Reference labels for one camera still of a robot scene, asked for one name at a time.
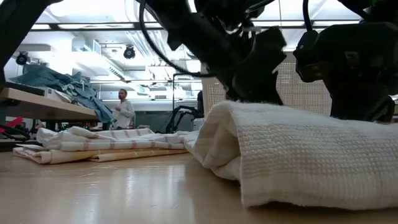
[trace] teal fabric pile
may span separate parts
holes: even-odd
[[[78,72],[74,75],[64,75],[43,65],[25,65],[24,74],[11,81],[35,87],[49,87],[68,94],[83,106],[95,110],[97,118],[102,123],[115,120],[112,111],[97,99],[97,91],[91,87],[87,79]]]

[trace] white shirt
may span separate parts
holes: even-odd
[[[131,122],[131,119],[136,115],[134,112],[134,108],[132,104],[127,100],[122,102],[120,105],[120,111],[115,111],[114,115],[116,117],[116,122],[113,124],[114,129],[120,128],[128,128]]]

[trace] cloth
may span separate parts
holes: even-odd
[[[91,151],[105,149],[185,149],[183,136],[186,132],[175,134],[155,134],[150,129],[129,129],[119,131],[100,131],[72,127],[60,133],[40,128],[37,142],[46,149],[60,151]]]
[[[38,164],[61,164],[64,162],[75,162],[89,160],[94,162],[119,161],[123,159],[135,159],[142,157],[164,156],[181,154],[187,150],[163,150],[163,149],[111,149],[80,152],[63,152],[59,150],[41,150],[28,147],[16,147],[14,155],[32,160]]]
[[[272,201],[349,210],[398,205],[396,124],[226,101],[185,144],[204,167],[240,181],[247,207]]]
[[[102,123],[114,121],[112,111],[97,99],[96,90],[78,72],[75,75],[64,75],[43,65],[25,65],[24,74],[10,80],[23,85],[49,87],[73,97],[79,104],[95,110]]]
[[[131,119],[136,115],[131,102],[128,100],[122,102],[120,105],[120,111],[115,111],[116,122],[113,124],[115,128],[128,128]]]

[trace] spotlight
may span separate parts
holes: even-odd
[[[136,52],[134,51],[134,47],[132,45],[127,45],[126,50],[123,54],[125,59],[132,59],[136,56]]]
[[[25,65],[30,63],[30,57],[28,56],[27,52],[19,52],[19,55],[16,59],[18,65]]]

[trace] striped towel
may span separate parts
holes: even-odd
[[[13,149],[14,155],[32,160],[38,164],[61,164],[75,161],[108,162],[125,159],[136,159],[143,157],[165,156],[172,154],[187,153],[185,149],[112,149],[112,150],[91,150],[64,152],[59,150],[38,149],[40,146],[23,146]]]
[[[150,129],[100,131],[72,127],[61,133],[40,128],[37,141],[49,150],[92,151],[105,149],[185,149],[183,137],[187,132],[155,134]]]

